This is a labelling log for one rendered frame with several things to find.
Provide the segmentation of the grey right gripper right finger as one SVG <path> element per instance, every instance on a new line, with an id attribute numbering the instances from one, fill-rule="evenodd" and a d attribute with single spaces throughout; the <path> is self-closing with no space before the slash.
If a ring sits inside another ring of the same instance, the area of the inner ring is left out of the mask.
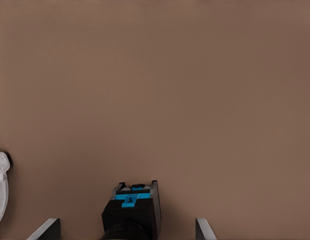
<path id="1" fill-rule="evenodd" d="M 218 240 L 206 218 L 195 219 L 196 240 Z"/>

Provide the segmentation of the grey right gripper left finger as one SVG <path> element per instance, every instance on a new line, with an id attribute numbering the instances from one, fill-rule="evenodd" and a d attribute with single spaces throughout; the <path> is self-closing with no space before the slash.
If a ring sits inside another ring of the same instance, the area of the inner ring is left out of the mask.
<path id="1" fill-rule="evenodd" d="M 49 218 L 26 240 L 61 240 L 61 220 Z"/>

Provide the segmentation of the yellow push button black body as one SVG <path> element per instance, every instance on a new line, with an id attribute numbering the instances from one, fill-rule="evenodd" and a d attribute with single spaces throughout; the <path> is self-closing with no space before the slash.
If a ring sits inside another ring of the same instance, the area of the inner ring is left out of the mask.
<path id="1" fill-rule="evenodd" d="M 102 214 L 100 240 L 158 240 L 161 234 L 161 203 L 157 180 L 151 184 L 120 182 Z"/>

